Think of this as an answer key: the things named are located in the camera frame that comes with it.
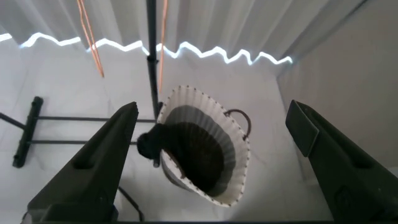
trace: gray wall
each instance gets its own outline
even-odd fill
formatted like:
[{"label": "gray wall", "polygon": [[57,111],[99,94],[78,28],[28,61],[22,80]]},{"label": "gray wall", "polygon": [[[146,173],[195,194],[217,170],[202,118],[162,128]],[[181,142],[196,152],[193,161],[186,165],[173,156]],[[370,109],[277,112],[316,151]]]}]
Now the gray wall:
[{"label": "gray wall", "polygon": [[285,108],[310,105],[385,167],[398,166],[397,11],[396,0],[367,2],[278,77]]}]

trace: wavy light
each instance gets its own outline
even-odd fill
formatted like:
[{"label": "wavy light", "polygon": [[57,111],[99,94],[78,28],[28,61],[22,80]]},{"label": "wavy light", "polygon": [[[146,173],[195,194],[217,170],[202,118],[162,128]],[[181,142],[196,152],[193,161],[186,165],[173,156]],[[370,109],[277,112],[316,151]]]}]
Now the wavy light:
[{"label": "wavy light", "polygon": [[[11,38],[12,38],[12,36],[10,34],[2,34],[2,35],[0,35],[0,42],[2,42],[4,40],[11,39]],[[33,46],[38,38],[45,38],[47,40],[51,40],[52,42],[56,43],[57,45],[59,45],[61,47],[81,42],[79,37],[75,37],[75,38],[72,38],[72,39],[69,39],[69,40],[58,41],[57,39],[55,39],[54,37],[51,37],[49,35],[36,33],[36,34],[32,35],[26,42],[21,44],[20,48]],[[115,48],[117,48],[119,50],[122,50],[123,52],[128,52],[130,50],[141,48],[141,50],[146,55],[149,55],[148,50],[143,46],[141,40],[136,41],[136,42],[134,42],[132,44],[129,44],[127,46],[122,46],[122,45],[120,45],[120,44],[118,44],[118,43],[116,43],[114,41],[108,40],[108,39],[101,39],[101,40],[96,42],[96,46],[97,47],[101,47],[103,45],[110,45],[110,46],[115,47]],[[160,48],[161,48],[161,44],[156,45],[156,51],[160,51]],[[227,64],[237,60],[242,55],[246,57],[246,60],[247,60],[249,65],[252,65],[254,62],[259,60],[261,57],[267,58],[268,60],[270,60],[275,65],[278,65],[278,64],[281,64],[281,63],[285,63],[285,62],[293,63],[293,60],[290,57],[286,57],[286,58],[283,58],[281,60],[276,60],[273,56],[271,56],[271,55],[269,55],[267,53],[264,53],[264,52],[260,52],[259,55],[254,60],[251,60],[250,53],[247,50],[240,50],[235,56],[233,56],[231,58],[228,58],[226,51],[224,49],[222,49],[221,47],[215,47],[212,50],[209,50],[207,52],[201,52],[194,45],[192,45],[192,44],[190,44],[188,42],[183,42],[183,43],[180,44],[180,47],[178,48],[177,52],[172,52],[166,46],[164,46],[165,52],[167,54],[169,54],[172,58],[177,58],[180,55],[182,49],[188,49],[188,50],[192,51],[193,53],[197,54],[198,57],[200,57],[200,58],[209,57],[209,56],[212,56],[214,54],[220,54],[221,56],[223,56],[224,62],[227,63]]]}]

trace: hanging cord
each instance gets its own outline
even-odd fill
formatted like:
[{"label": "hanging cord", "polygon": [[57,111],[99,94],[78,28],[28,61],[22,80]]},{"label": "hanging cord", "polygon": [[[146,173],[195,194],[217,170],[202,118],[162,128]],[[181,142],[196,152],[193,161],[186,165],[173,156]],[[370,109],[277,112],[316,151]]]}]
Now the hanging cord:
[{"label": "hanging cord", "polygon": [[122,195],[130,202],[130,204],[137,210],[138,212],[138,216],[139,216],[139,221],[143,222],[145,221],[144,218],[144,214],[141,210],[139,210],[138,204],[130,197],[129,194],[127,194],[127,192],[122,188],[122,187],[118,187],[120,193],[122,193]]},{"label": "hanging cord", "polygon": [[[91,25],[90,25],[90,21],[89,21],[88,16],[87,16],[85,4],[84,4],[83,0],[77,0],[77,4],[79,6],[81,26],[83,27],[83,30],[85,31],[86,39],[87,39],[88,44],[90,45],[90,50],[91,50],[91,53],[93,54],[95,65],[97,66],[97,69],[98,69],[99,73],[101,74],[101,77],[104,78],[104,70],[102,68],[100,55],[98,54],[98,51],[97,51],[97,46],[95,44],[94,34],[93,34],[93,31],[91,30]],[[85,25],[85,22],[83,20],[83,12],[84,12],[84,16],[85,16],[85,19],[86,19],[86,23],[88,25],[88,30],[90,32],[91,40],[88,37],[86,25]]]},{"label": "hanging cord", "polygon": [[167,0],[163,0],[163,21],[162,21],[162,43],[160,50],[160,72],[159,72],[159,93],[162,92],[162,80],[163,80],[163,61],[164,61],[164,33],[166,30],[166,18],[167,18]]}]

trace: rope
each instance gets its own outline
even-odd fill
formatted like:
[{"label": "rope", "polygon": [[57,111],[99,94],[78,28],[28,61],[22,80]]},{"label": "rope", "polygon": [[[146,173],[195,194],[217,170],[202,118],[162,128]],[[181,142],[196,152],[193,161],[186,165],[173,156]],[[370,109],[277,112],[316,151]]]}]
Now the rope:
[{"label": "rope", "polygon": [[160,72],[159,72],[159,93],[162,92],[162,81],[163,81],[163,61],[164,61],[164,33],[166,30],[166,18],[167,18],[167,0],[163,0],[163,21],[162,21],[162,43],[160,51]]},{"label": "rope", "polygon": [[[93,54],[95,65],[97,66],[97,69],[98,69],[99,73],[101,74],[101,77],[104,78],[104,70],[102,68],[100,55],[98,54],[98,51],[97,51],[97,46],[95,44],[94,34],[93,34],[93,31],[91,30],[91,25],[90,25],[90,21],[89,21],[88,16],[87,16],[85,4],[84,4],[83,0],[77,0],[77,4],[79,6],[81,26],[83,27],[83,30],[85,31],[86,39],[87,39],[88,44],[90,45],[90,50],[91,50],[91,53]],[[86,19],[86,23],[88,25],[88,30],[90,32],[91,40],[88,37],[86,25],[85,25],[85,22],[83,20],[83,12],[84,12],[84,16],[85,16],[85,19]]]}]

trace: basket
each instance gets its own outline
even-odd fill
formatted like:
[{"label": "basket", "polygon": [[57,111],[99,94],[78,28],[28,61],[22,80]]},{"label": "basket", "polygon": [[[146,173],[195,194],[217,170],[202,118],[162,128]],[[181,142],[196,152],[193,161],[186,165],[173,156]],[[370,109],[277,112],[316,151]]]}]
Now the basket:
[{"label": "basket", "polygon": [[[248,121],[247,134],[230,116],[241,113]],[[219,145],[223,154],[224,167],[215,186],[207,192],[200,190],[185,176],[178,162],[168,152],[162,150],[161,164],[171,183],[199,194],[210,202],[230,207],[239,202],[244,192],[246,173],[250,160],[248,135],[251,130],[249,117],[241,110],[225,110],[217,101],[190,86],[174,89],[160,110],[158,123],[190,123],[204,129]]]}]

